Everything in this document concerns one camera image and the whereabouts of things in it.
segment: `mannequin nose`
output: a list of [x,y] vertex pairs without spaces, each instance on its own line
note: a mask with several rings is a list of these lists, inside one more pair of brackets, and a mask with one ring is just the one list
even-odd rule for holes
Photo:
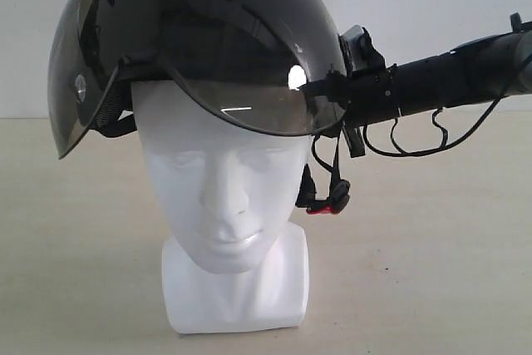
[[244,187],[244,168],[236,154],[218,153],[208,159],[200,203],[225,224],[246,212],[249,197]]

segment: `mannequin head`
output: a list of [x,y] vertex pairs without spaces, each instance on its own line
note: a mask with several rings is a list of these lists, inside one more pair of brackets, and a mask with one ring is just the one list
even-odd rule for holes
[[292,214],[311,138],[233,126],[173,81],[137,83],[131,95],[146,167],[181,247],[213,274],[258,266]]

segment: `tinted visor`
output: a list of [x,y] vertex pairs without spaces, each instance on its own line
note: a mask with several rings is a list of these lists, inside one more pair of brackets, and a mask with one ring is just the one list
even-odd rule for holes
[[116,122],[130,81],[174,80],[204,109],[252,131],[305,136],[344,109],[305,83],[345,73],[321,0],[70,0],[49,71],[60,156]]

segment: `chin strap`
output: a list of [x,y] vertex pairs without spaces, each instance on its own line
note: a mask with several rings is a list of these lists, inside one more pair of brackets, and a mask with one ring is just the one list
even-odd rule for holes
[[339,146],[340,135],[337,136],[336,151],[334,153],[334,162],[332,166],[324,162],[316,153],[316,142],[321,136],[316,136],[313,141],[312,153],[316,161],[331,174],[331,183],[329,184],[329,196],[325,200],[316,200],[316,185],[310,173],[310,167],[305,165],[303,178],[299,188],[299,196],[296,201],[296,207],[307,209],[307,214],[340,214],[346,208],[349,202],[349,189],[351,184],[340,177],[340,160]]

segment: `black helmet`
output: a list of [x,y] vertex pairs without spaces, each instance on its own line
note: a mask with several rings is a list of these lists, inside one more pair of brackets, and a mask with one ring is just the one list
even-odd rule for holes
[[48,72],[59,157],[89,130],[135,130],[134,115],[121,119],[132,81],[174,80],[204,109],[265,134],[335,126],[345,105],[289,85],[294,68],[307,82],[347,73],[321,0],[69,0]]

